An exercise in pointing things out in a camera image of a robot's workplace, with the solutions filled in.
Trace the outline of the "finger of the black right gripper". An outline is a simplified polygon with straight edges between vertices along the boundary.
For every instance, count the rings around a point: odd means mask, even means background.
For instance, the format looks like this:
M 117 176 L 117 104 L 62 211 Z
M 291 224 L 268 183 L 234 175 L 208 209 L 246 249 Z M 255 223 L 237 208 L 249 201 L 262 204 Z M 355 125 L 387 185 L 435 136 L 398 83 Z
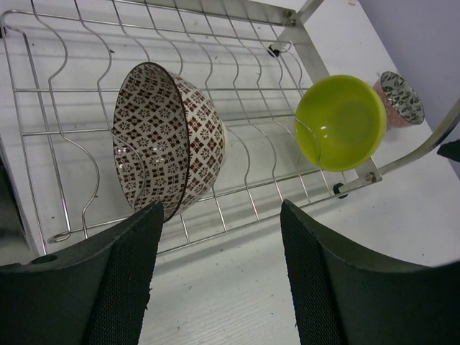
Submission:
M 442 144 L 437 151 L 437 155 L 460 162 L 460 140 L 454 140 Z

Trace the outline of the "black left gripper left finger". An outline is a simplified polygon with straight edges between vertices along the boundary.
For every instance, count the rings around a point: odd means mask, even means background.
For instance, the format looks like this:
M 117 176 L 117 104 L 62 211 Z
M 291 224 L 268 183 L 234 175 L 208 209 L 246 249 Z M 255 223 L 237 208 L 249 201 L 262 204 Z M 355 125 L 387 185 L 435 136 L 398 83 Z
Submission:
M 1 267 L 2 344 L 138 344 L 164 209 L 27 264 Z

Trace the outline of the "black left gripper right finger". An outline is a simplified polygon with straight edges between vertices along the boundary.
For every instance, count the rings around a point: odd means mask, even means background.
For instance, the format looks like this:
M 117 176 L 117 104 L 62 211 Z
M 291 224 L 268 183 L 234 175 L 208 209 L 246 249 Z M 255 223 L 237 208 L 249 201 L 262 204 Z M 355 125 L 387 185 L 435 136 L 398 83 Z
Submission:
M 459 263 L 436 267 L 373 251 L 291 201 L 280 212 L 302 344 L 457 344 Z

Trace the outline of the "pink floral bowl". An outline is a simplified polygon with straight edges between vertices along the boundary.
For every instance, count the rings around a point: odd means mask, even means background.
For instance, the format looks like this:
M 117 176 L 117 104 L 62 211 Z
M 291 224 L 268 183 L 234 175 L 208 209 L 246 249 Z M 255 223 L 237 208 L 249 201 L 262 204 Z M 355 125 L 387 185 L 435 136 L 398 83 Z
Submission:
M 373 89 L 384 105 L 389 127 L 405 128 L 424 122 L 425 112 L 418 94 L 398 73 L 383 72 Z

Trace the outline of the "brown patterned bowl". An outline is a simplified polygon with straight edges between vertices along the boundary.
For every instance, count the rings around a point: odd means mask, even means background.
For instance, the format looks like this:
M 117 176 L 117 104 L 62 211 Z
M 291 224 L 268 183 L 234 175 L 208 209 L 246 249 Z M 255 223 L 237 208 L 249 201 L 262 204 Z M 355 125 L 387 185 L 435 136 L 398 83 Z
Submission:
M 226 159 L 227 130 L 195 85 L 154 62 L 126 76 L 114 108 L 114 162 L 129 205 L 160 202 L 164 220 L 213 187 Z

